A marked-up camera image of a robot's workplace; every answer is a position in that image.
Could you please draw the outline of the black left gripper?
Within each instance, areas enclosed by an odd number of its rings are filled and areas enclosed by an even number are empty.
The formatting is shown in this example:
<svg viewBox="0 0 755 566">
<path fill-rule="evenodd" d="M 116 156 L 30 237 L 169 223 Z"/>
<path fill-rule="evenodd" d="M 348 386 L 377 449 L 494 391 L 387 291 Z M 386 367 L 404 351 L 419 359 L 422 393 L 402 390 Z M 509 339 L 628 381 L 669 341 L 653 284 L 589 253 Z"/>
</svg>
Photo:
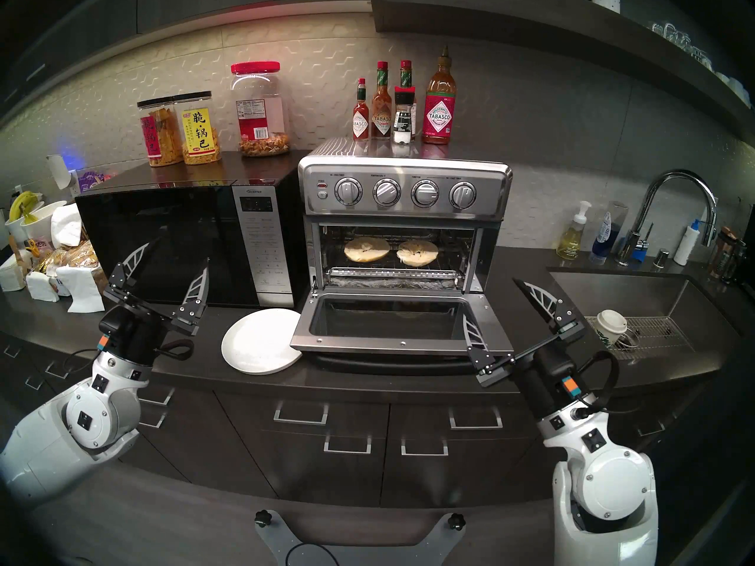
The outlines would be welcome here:
<svg viewBox="0 0 755 566">
<path fill-rule="evenodd" d="M 135 287 L 146 264 L 149 244 L 134 249 L 116 264 L 104 295 L 116 305 L 100 320 L 106 337 L 102 350 L 141 366 L 153 366 L 159 356 L 188 360 L 194 352 L 190 337 L 196 335 L 209 295 L 209 268 L 190 282 L 181 305 L 171 315 L 154 310 L 126 288 Z"/>
</svg>

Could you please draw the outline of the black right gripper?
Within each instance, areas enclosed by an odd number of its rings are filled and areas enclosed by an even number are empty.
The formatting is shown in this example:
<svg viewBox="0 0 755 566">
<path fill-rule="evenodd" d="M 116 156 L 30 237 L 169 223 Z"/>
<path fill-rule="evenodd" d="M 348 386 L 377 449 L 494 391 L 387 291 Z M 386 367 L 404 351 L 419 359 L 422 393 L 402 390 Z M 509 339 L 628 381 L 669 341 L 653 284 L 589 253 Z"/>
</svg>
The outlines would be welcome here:
<svg viewBox="0 0 755 566">
<path fill-rule="evenodd" d="M 553 336 L 514 355 L 513 344 L 497 317 L 473 313 L 462 316 L 467 357 L 482 387 L 512 380 L 536 421 L 560 412 L 579 397 L 589 396 L 586 383 L 577 377 L 577 365 L 566 352 L 570 343 L 585 333 L 582 315 L 573 301 L 555 284 L 540 287 L 513 278 Z"/>
</svg>

